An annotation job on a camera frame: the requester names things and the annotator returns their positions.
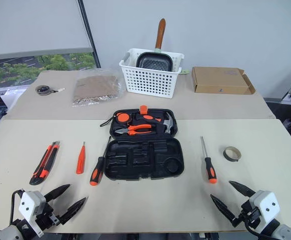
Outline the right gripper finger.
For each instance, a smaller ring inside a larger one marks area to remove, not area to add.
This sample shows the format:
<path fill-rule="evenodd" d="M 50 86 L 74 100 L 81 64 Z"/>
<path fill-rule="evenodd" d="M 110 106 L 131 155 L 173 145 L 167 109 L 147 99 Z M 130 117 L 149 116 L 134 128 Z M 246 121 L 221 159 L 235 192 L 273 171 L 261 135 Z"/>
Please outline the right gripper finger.
<path fill-rule="evenodd" d="M 252 189 L 250 189 L 249 187 L 247 187 L 246 185 L 243 185 L 239 182 L 230 180 L 229 183 L 239 192 L 241 193 L 243 196 L 245 197 L 252 197 L 256 192 L 253 191 Z"/>
<path fill-rule="evenodd" d="M 229 220 L 234 221 L 236 219 L 235 215 L 228 209 L 228 207 L 216 196 L 210 194 L 210 197 L 217 207 L 217 209 Z"/>

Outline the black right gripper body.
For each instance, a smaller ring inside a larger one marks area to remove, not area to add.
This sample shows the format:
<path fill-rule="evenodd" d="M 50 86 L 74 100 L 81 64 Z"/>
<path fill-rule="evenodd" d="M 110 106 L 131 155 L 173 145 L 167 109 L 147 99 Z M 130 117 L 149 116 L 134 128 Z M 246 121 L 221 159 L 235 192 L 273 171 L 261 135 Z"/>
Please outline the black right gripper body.
<path fill-rule="evenodd" d="M 241 210 L 241 213 L 238 215 L 238 217 L 235 217 L 231 221 L 232 226 L 237 227 L 241 222 L 247 221 L 249 227 L 256 228 L 261 222 L 260 210 L 256 206 L 252 207 L 249 200 L 244 202 L 241 205 L 241 208 L 242 210 Z"/>

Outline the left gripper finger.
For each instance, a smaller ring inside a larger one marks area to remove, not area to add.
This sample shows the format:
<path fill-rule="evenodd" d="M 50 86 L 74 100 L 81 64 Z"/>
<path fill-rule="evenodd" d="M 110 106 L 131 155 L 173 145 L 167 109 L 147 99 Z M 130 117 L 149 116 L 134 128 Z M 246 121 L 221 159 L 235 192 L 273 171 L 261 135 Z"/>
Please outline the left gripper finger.
<path fill-rule="evenodd" d="M 68 222 L 80 210 L 80 208 L 84 205 L 86 200 L 87 198 L 84 197 L 78 200 L 77 202 L 75 202 L 73 205 L 71 205 L 62 216 L 58 217 L 59 222 L 62 225 Z"/>
<path fill-rule="evenodd" d="M 70 184 L 64 184 L 64 185 L 61 185 L 61 186 L 53 189 L 52 191 L 50 191 L 49 193 L 47 193 L 44 196 L 45 200 L 47 202 L 50 202 L 51 200 L 55 200 L 60 195 L 62 195 L 69 187 L 70 187 Z"/>

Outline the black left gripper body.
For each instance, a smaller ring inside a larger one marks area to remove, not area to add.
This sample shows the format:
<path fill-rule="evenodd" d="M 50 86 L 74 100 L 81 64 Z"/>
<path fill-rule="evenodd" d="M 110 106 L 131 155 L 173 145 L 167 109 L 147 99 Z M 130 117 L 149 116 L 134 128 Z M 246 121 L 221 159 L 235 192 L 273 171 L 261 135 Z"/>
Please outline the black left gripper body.
<path fill-rule="evenodd" d="M 41 203 L 36 213 L 35 222 L 42 231 L 45 231 L 52 226 L 58 226 L 61 223 L 59 217 L 54 214 L 52 202 L 53 200 L 49 200 L 45 203 Z"/>

